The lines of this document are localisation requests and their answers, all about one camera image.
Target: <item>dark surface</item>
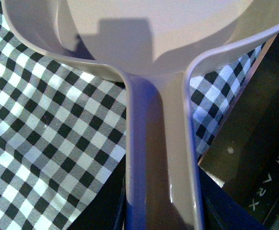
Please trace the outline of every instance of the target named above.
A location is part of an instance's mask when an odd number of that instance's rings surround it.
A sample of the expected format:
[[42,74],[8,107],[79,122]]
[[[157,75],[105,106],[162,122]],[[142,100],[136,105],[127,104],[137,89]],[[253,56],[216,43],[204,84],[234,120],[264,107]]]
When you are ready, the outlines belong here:
[[228,196],[201,168],[201,193],[207,230],[264,230],[265,228]]

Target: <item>white pan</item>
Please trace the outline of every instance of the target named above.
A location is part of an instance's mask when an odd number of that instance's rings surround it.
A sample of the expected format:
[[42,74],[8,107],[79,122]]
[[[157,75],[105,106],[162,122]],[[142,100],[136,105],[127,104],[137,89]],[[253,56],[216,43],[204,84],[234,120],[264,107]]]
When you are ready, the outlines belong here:
[[279,0],[4,0],[29,48],[127,88],[127,229],[202,229],[190,77],[279,32]]

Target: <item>checkered tablecloth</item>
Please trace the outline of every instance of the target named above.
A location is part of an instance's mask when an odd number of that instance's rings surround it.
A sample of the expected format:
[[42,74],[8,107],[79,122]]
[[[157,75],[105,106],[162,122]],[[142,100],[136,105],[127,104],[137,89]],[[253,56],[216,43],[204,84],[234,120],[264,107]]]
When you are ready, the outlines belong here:
[[[198,156],[261,48],[191,79]],[[125,155],[125,114],[123,84],[29,49],[0,2],[0,229],[67,229]]]

